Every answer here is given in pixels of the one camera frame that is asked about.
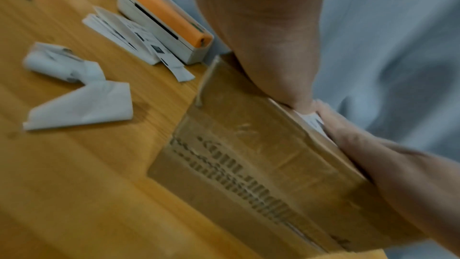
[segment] cardboard box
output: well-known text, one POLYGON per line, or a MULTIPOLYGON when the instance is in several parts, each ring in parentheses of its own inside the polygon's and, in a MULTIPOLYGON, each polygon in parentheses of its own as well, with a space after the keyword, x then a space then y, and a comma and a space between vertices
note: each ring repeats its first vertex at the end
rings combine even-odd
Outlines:
POLYGON ((148 175, 264 258, 424 238, 325 137, 216 58, 148 175))

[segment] wood grain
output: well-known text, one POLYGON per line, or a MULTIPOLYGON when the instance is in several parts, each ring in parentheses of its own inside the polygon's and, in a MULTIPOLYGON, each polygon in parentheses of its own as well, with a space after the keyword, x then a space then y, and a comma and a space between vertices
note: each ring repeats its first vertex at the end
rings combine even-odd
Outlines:
MULTIPOLYGON (((2 258, 258 258, 146 177, 205 71, 178 83, 85 27, 116 0, 0 0, 0 254, 2 258), (28 111, 81 87, 26 71, 36 41, 99 62, 128 82, 134 119, 23 132, 28 111)), ((327 259, 385 258, 383 252, 327 259)))

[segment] person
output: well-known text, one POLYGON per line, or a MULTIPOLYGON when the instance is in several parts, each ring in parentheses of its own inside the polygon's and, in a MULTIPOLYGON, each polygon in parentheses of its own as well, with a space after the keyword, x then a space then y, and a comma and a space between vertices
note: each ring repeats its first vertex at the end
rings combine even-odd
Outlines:
MULTIPOLYGON (((420 36, 434 35, 440 40, 444 35, 460 35, 458 30, 450 31, 448 26, 455 24, 454 18, 458 19, 449 10, 454 0, 385 0, 378 3, 385 9, 381 13, 376 6, 369 13, 366 10, 369 3, 353 6, 350 0, 341 18, 323 29, 322 43, 326 46, 322 48, 321 63, 327 70, 322 69, 318 76, 323 0, 196 2, 212 29, 233 50, 249 78, 260 89, 301 114, 317 111, 331 138, 372 177, 383 198, 408 221, 460 256, 459 164, 376 138, 313 99, 316 78, 321 81, 316 86, 319 97, 339 108, 362 128, 409 146, 410 141, 419 141, 422 146, 418 148, 427 148, 423 145, 428 142, 420 142, 427 141, 428 136, 424 135, 430 135, 433 141, 433 137, 443 133, 440 128, 447 132, 456 125, 451 123, 449 128, 443 123, 437 128, 427 127, 436 119, 430 122, 423 111, 416 115, 413 111, 421 109, 430 113, 439 103, 437 98, 441 94, 450 97, 453 104, 458 103, 458 99, 456 103, 452 100, 452 97, 459 97, 453 79, 455 74, 460 76, 460 70, 453 57, 439 58, 443 62, 432 66, 437 61, 436 56, 421 52, 436 48, 443 56, 458 57, 458 50, 449 51, 450 46, 440 48, 438 43, 420 36), (393 8, 398 11, 390 14, 393 8), (410 64, 420 63, 420 59, 423 64, 418 68, 410 67, 410 64), (332 75, 336 76, 333 82, 327 77, 332 75), (379 87, 387 89, 389 94, 379 87), (442 92, 432 96, 427 89, 442 92), (404 113, 404 106, 414 108, 404 113), (393 120, 399 121, 401 126, 395 126, 393 120)), ((327 0, 324 7, 326 16, 323 18, 331 18, 334 8, 327 8, 327 0)), ((443 110, 445 108, 437 109, 438 119, 457 120, 452 118, 458 117, 458 106, 446 110, 447 115, 442 114, 443 110)))

